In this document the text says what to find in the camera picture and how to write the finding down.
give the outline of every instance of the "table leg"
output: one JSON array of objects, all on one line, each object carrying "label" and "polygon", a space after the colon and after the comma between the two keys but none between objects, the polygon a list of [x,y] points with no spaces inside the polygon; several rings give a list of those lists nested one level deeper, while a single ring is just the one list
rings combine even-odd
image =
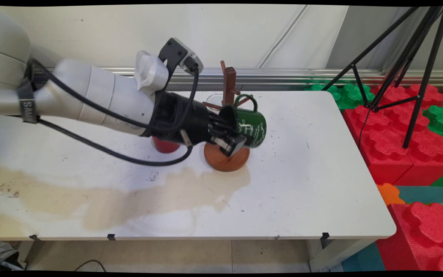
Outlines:
[{"label": "table leg", "polygon": [[334,240],[325,249],[311,255],[311,272],[325,272],[364,249],[376,240]]}]

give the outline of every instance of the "orange foam piece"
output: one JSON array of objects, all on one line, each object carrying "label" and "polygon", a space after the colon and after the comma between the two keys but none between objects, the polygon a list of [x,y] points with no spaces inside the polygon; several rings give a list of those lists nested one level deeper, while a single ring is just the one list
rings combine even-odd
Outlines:
[{"label": "orange foam piece", "polygon": [[392,184],[377,185],[377,188],[386,206],[389,204],[406,204],[406,202],[399,198],[399,189]]}]

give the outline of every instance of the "black cable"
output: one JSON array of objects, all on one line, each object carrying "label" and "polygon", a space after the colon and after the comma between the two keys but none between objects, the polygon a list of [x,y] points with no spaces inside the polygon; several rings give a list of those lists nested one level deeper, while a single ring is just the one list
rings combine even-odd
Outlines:
[{"label": "black cable", "polygon": [[362,130],[360,130],[360,135],[359,135],[359,137],[358,137],[358,149],[360,150],[360,142],[362,141],[362,132],[363,132],[363,128],[365,128],[365,125],[367,124],[367,119],[369,119],[369,114],[370,114],[370,111],[372,110],[372,106],[370,106],[370,108],[369,108],[369,112],[367,112],[367,117],[365,118],[365,121],[364,121],[364,123],[363,123],[363,126],[362,126]]},{"label": "black cable", "polygon": [[[11,116],[11,117],[19,117],[20,118],[19,115],[9,115],[9,116]],[[67,135],[69,137],[72,137],[75,140],[79,140],[80,142],[82,142],[84,144],[87,144],[87,145],[93,147],[94,149],[97,149],[97,150],[100,150],[102,152],[105,152],[105,153],[107,153],[109,155],[112,155],[112,156],[114,156],[116,158],[119,158],[121,160],[125,160],[125,161],[131,162],[131,163],[134,163],[134,164],[139,164],[139,165],[149,165],[149,166],[153,166],[153,167],[162,167],[162,166],[166,166],[166,165],[175,165],[175,164],[180,163],[181,161],[187,159],[187,157],[189,157],[190,153],[192,152],[192,145],[190,145],[190,146],[188,146],[188,150],[186,151],[186,153],[183,154],[183,156],[181,156],[180,158],[177,158],[175,160],[166,161],[166,162],[151,162],[151,161],[139,160],[139,159],[131,158],[131,157],[125,156],[125,155],[123,155],[121,153],[112,151],[111,149],[108,149],[107,147],[103,147],[100,144],[96,144],[95,142],[92,142],[91,140],[88,140],[88,139],[86,139],[84,137],[81,137],[80,135],[76,135],[75,133],[73,133],[73,132],[71,132],[69,130],[66,130],[63,127],[58,126],[58,125],[56,125],[54,123],[51,123],[49,121],[45,121],[43,119],[38,118],[37,119],[37,123],[45,125],[45,126],[47,126],[49,128],[53,128],[54,130],[56,130],[58,132],[61,132],[61,133],[65,134],[65,135]]]},{"label": "black cable", "polygon": [[86,262],[82,263],[81,266],[77,267],[77,268],[76,268],[75,270],[73,270],[73,271],[77,271],[77,270],[79,270],[82,266],[84,266],[84,265],[86,265],[87,263],[90,263],[90,262],[96,262],[96,263],[98,263],[98,264],[102,267],[103,271],[104,271],[104,272],[107,272],[107,271],[105,270],[105,268],[103,267],[102,263],[99,262],[99,261],[97,261],[97,260],[86,261]]},{"label": "black cable", "polygon": [[44,74],[51,80],[53,81],[57,86],[59,86],[61,89],[63,89],[65,92],[69,93],[70,95],[72,95],[74,98],[80,100],[81,102],[85,103],[86,105],[99,110],[100,112],[103,112],[104,114],[113,116],[117,119],[120,119],[124,122],[142,127],[142,128],[148,128],[152,131],[155,132],[161,132],[161,133],[169,133],[169,132],[174,132],[177,131],[179,128],[182,127],[182,124],[184,122],[184,120],[186,119],[186,116],[188,114],[188,112],[190,111],[190,108],[192,107],[192,102],[194,101],[194,96],[196,94],[196,89],[197,89],[197,83],[198,83],[198,79],[199,79],[199,70],[198,68],[194,68],[194,81],[192,83],[192,90],[191,90],[191,94],[188,100],[188,105],[186,110],[184,111],[181,119],[177,122],[177,124],[175,124],[173,127],[171,128],[160,128],[160,127],[156,127],[153,125],[149,125],[149,124],[144,124],[135,120],[132,120],[128,117],[122,116],[118,113],[112,112],[98,104],[96,104],[95,102],[92,102],[88,99],[86,99],[85,97],[83,97],[82,95],[80,95],[79,93],[77,93],[76,91],[74,91],[72,88],[70,88],[69,86],[67,86],[66,84],[64,84],[63,82],[61,82],[59,79],[57,79],[57,77],[54,76],[54,74],[52,74],[49,70],[47,70],[47,68],[44,67],[44,65],[42,65],[39,61],[37,61],[35,58],[31,58],[30,60],[28,60],[28,64],[30,66],[35,65],[37,66],[40,70],[42,70],[44,72]]}]

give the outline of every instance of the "black tripod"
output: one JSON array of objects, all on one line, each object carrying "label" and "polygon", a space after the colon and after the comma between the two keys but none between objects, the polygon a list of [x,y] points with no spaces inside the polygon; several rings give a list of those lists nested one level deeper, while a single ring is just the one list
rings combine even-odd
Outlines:
[{"label": "black tripod", "polygon": [[[365,56],[367,55],[374,47],[376,47],[385,37],[387,37],[394,29],[397,28],[406,18],[408,18],[413,12],[415,12],[418,9],[418,7],[411,7],[408,11],[406,11],[396,22],[394,22],[382,35],[380,35],[372,44],[367,47],[358,57],[356,57],[346,68],[343,69],[329,84],[327,84],[322,90],[327,90],[329,87],[331,87],[336,81],[338,81],[343,75],[345,75],[346,72],[348,72],[350,69],[353,69],[353,73],[355,74],[357,85],[360,89],[360,92],[362,94],[363,98],[363,105],[367,108],[369,108],[369,113],[371,110],[374,112],[378,112],[381,109],[392,107],[395,105],[403,104],[409,101],[416,100],[415,108],[413,109],[413,114],[411,115],[410,124],[408,126],[408,131],[406,132],[405,140],[403,143],[403,148],[407,149],[408,145],[410,144],[411,135],[413,134],[413,129],[415,127],[416,119],[418,118],[418,114],[420,112],[421,102],[423,100],[423,97],[425,96],[425,91],[427,88],[427,84],[430,78],[430,74],[432,73],[433,65],[435,62],[435,58],[438,52],[438,47],[440,46],[440,42],[442,40],[443,36],[443,6],[438,7],[430,7],[426,14],[423,16],[423,19],[421,20],[420,24],[416,28],[415,32],[413,33],[413,36],[409,40],[408,44],[405,46],[403,52],[399,56],[398,60],[390,70],[390,72],[386,75],[384,82],[382,86],[380,86],[380,89],[378,90],[377,95],[374,97],[374,100],[371,102],[367,101],[367,98],[365,96],[365,92],[362,86],[362,82],[360,80],[360,76],[358,75],[358,71],[356,68],[356,64]],[[406,74],[406,71],[408,70],[409,66],[411,65],[411,62],[415,58],[416,53],[418,52],[418,49],[420,49],[420,46],[425,39],[426,35],[428,34],[428,31],[430,30],[433,23],[442,15],[442,18],[440,20],[440,24],[438,25],[438,29],[435,35],[435,40],[432,45],[432,50],[430,51],[430,56],[427,61],[427,65],[425,68],[425,73],[423,74],[423,79],[420,85],[420,91],[418,92],[418,95],[406,98],[404,100],[400,100],[394,103],[390,103],[388,105],[379,106],[380,98],[384,95],[386,92],[386,89],[389,87],[389,85],[394,81],[394,86],[398,87],[401,83],[401,80],[403,79],[404,75]]]}]

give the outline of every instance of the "white wall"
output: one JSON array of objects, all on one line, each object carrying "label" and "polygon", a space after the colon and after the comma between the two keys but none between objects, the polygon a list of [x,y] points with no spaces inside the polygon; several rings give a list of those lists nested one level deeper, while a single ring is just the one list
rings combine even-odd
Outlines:
[{"label": "white wall", "polygon": [[[0,7],[23,25],[32,56],[53,67],[63,57],[99,67],[134,67],[137,51],[158,54],[170,37],[205,67],[220,60],[255,68],[303,5],[106,5]],[[265,68],[324,68],[347,6],[310,5]]]}]

